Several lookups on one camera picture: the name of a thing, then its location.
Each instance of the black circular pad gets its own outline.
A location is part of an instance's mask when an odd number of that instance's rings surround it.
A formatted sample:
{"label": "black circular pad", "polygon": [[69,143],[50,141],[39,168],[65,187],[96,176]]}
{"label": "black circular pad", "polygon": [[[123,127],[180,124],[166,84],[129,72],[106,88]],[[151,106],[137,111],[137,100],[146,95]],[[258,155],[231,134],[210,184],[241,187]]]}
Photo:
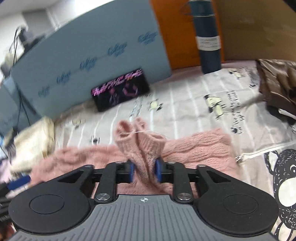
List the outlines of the black circular pad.
{"label": "black circular pad", "polygon": [[210,185],[197,200],[197,209],[208,225],[237,237],[269,232],[278,217],[272,196],[240,181]]}
{"label": "black circular pad", "polygon": [[40,214],[51,214],[58,212],[64,206],[64,199],[57,195],[46,194],[35,197],[31,203],[30,208]]}
{"label": "black circular pad", "polygon": [[228,196],[223,202],[228,211],[236,214],[249,214],[258,207],[256,199],[243,194]]}
{"label": "black circular pad", "polygon": [[21,230],[53,234],[78,225],[88,215],[88,198],[72,183],[45,182],[12,199],[9,215]]}

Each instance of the brown fabric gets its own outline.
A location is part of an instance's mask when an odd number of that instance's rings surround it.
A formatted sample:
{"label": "brown fabric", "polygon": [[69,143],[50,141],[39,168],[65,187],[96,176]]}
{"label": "brown fabric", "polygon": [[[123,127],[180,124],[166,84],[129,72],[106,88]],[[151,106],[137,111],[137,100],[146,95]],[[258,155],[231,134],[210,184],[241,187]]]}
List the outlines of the brown fabric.
{"label": "brown fabric", "polygon": [[296,63],[286,60],[257,60],[259,91],[267,105],[296,115]]}

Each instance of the bed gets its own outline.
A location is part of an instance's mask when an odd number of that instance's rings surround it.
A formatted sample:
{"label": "bed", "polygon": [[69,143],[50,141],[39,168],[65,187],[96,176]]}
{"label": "bed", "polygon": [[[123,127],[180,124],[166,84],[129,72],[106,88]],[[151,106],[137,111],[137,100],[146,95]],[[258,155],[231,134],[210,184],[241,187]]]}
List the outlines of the bed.
{"label": "bed", "polygon": [[[200,67],[177,70],[151,85],[149,95],[108,111],[99,113],[94,102],[87,101],[62,113],[55,122],[56,148],[83,148],[94,138],[100,144],[114,144],[112,132],[118,121],[137,116],[167,139],[220,127],[231,136],[240,179],[279,203],[272,232],[281,241],[292,240],[296,236],[296,136],[286,120],[267,111],[258,88],[254,61],[227,63],[207,75]],[[279,190],[277,184],[286,181]]]}

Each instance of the dark blue water bottle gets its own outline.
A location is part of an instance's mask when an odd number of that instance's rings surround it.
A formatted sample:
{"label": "dark blue water bottle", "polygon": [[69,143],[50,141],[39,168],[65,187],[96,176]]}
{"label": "dark blue water bottle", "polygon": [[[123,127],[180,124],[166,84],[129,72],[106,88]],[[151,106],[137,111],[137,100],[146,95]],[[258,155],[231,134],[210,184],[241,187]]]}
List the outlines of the dark blue water bottle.
{"label": "dark blue water bottle", "polygon": [[211,0],[189,0],[204,74],[221,69],[221,41]]}

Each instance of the black pillow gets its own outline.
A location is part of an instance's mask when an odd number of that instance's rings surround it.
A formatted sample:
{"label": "black pillow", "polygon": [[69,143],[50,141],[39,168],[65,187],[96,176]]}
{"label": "black pillow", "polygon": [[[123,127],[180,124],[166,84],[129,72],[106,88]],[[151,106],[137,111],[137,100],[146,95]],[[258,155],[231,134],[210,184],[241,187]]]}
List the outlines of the black pillow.
{"label": "black pillow", "polygon": [[141,69],[119,76],[91,90],[98,111],[105,111],[124,101],[131,100],[150,91]]}

